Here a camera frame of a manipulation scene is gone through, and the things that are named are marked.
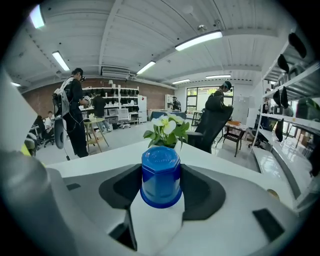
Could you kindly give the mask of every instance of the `black office chair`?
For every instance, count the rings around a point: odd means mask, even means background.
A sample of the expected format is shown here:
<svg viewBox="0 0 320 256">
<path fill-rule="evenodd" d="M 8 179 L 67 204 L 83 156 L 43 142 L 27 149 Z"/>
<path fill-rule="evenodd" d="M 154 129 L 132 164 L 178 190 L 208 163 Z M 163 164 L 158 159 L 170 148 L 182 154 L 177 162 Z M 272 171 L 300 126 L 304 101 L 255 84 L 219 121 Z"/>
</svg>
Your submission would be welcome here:
<svg viewBox="0 0 320 256">
<path fill-rule="evenodd" d="M 34 123 L 37 126 L 39 126 L 39 130 L 41 132 L 41 137 L 44 140 L 44 146 L 43 147 L 45 148 L 48 143 L 51 143 L 53 145 L 55 143 L 54 130 L 52 129 L 52 132 L 47 133 L 45 124 L 41 119 L 37 119 Z"/>
<path fill-rule="evenodd" d="M 222 96 L 211 97 L 205 103 L 205 110 L 195 132 L 187 132 L 188 144 L 211 153 L 211 146 L 229 120 L 233 108 L 222 104 Z"/>
<path fill-rule="evenodd" d="M 267 121 L 266 121 L 266 125 L 263 126 L 262 128 L 264 130 L 267 130 L 269 132 L 272 132 L 272 130 L 274 129 L 275 125 L 277 124 L 278 122 L 278 119 L 274 119 L 274 118 L 271 118 L 271 117 L 268 117 Z M 252 134 L 254 136 L 256 136 L 257 134 L 257 130 L 253 130 L 252 131 Z M 255 141 L 255 144 L 254 146 L 256 147 L 259 147 L 260 149 L 263 149 L 264 150 L 264 147 L 261 146 L 261 142 L 268 142 L 268 140 L 266 139 L 265 136 L 263 136 L 261 133 L 258 134 L 257 138 L 256 138 L 256 141 Z"/>
</svg>

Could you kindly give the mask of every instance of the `potted plant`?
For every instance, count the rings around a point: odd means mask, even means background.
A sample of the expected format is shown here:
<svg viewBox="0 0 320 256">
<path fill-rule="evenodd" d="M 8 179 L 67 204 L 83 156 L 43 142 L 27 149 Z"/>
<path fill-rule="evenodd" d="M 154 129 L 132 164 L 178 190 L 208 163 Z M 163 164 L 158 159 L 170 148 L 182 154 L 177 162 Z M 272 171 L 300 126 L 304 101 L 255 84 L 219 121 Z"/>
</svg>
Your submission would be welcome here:
<svg viewBox="0 0 320 256">
<path fill-rule="evenodd" d="M 181 141 L 181 148 L 183 140 L 188 142 L 188 135 L 186 131 L 189 129 L 190 124 L 175 114 L 168 113 L 159 118 L 153 118 L 153 131 L 146 130 L 143 138 L 150 138 L 148 148 L 151 145 L 165 146 L 168 148 L 175 148 L 177 141 Z"/>
</svg>

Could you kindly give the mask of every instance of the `ceiling light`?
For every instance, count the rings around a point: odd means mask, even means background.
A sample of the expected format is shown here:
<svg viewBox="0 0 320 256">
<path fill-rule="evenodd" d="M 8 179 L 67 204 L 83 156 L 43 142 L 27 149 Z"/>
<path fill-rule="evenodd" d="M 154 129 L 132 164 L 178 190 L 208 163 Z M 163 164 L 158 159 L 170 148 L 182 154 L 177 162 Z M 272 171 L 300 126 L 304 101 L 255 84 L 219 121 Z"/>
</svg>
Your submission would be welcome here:
<svg viewBox="0 0 320 256">
<path fill-rule="evenodd" d="M 18 84 L 18 83 L 15 83 L 15 82 L 11 82 L 11 84 L 12 84 L 13 86 L 16 86 L 16 87 L 21 86 L 21 84 Z"/>
<path fill-rule="evenodd" d="M 61 57 L 60 52 L 55 51 L 55 52 L 52 53 L 52 56 L 59 63 L 59 65 L 64 69 L 64 71 L 69 71 L 70 70 L 70 68 L 65 63 L 64 59 Z"/>
<path fill-rule="evenodd" d="M 188 47 L 212 40 L 212 39 L 217 39 L 217 38 L 222 38 L 222 33 L 220 30 L 214 31 L 214 32 L 209 32 L 205 33 L 202 35 L 199 35 L 197 37 L 191 38 L 190 40 L 178 44 L 175 49 L 178 51 L 182 51 Z"/>
<path fill-rule="evenodd" d="M 45 25 L 44 19 L 41 15 L 40 5 L 38 4 L 30 13 L 31 21 L 36 29 Z"/>
<path fill-rule="evenodd" d="M 206 76 L 206 79 L 211 79 L 211 78 L 230 78 L 231 75 L 230 74 L 217 74 L 217 75 L 209 75 Z"/>
<path fill-rule="evenodd" d="M 148 68 L 152 67 L 154 64 L 156 64 L 154 61 L 150 61 L 147 65 L 145 65 L 143 68 L 141 68 L 136 74 L 142 74 L 145 72 Z"/>
<path fill-rule="evenodd" d="M 180 81 L 175 81 L 172 84 L 175 85 L 175 84 L 180 84 L 180 83 L 189 82 L 189 81 L 190 81 L 190 79 L 184 79 L 184 80 L 180 80 Z"/>
</svg>

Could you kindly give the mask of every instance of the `blue plastic cup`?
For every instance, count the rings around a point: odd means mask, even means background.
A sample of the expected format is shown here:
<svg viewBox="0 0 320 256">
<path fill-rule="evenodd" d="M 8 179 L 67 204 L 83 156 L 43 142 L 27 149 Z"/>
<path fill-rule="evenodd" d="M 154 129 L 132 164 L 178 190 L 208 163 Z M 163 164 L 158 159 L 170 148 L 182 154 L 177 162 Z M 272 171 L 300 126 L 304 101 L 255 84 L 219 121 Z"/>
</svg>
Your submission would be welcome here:
<svg viewBox="0 0 320 256">
<path fill-rule="evenodd" d="M 142 154 L 142 199 L 154 208 L 168 208 L 179 201 L 180 157 L 173 148 L 157 146 Z"/>
</svg>

